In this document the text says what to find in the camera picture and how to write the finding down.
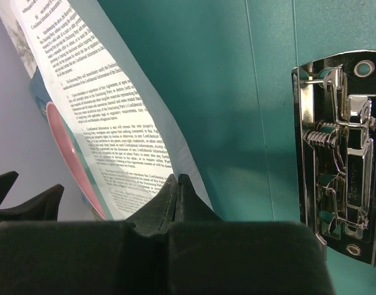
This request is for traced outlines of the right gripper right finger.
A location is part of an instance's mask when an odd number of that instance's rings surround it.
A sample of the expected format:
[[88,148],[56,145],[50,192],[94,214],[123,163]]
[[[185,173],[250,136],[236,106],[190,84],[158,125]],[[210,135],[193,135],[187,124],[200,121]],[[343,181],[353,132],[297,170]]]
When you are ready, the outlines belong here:
[[222,222],[223,220],[197,195],[188,175],[178,179],[175,222]]

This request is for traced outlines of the teal folder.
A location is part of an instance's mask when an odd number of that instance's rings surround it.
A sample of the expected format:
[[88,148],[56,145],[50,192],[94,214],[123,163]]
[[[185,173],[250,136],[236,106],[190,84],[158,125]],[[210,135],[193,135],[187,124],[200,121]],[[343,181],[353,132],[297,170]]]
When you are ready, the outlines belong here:
[[301,221],[298,1],[98,1],[173,115],[211,209]]

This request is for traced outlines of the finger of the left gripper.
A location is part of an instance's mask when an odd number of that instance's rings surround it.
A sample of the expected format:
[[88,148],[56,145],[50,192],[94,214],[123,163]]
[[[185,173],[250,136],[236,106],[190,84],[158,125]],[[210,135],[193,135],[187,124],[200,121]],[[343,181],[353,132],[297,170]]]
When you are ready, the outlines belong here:
[[0,205],[18,178],[16,171],[10,171],[0,175]]
[[56,221],[64,187],[57,184],[24,203],[0,209],[0,223],[7,221]]

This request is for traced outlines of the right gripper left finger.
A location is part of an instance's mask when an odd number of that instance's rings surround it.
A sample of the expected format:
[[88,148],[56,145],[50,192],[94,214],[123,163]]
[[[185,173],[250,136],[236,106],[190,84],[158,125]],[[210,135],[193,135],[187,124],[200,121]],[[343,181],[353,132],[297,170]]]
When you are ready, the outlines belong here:
[[130,240],[167,242],[171,223],[174,221],[178,181],[171,174],[155,197],[126,219]]

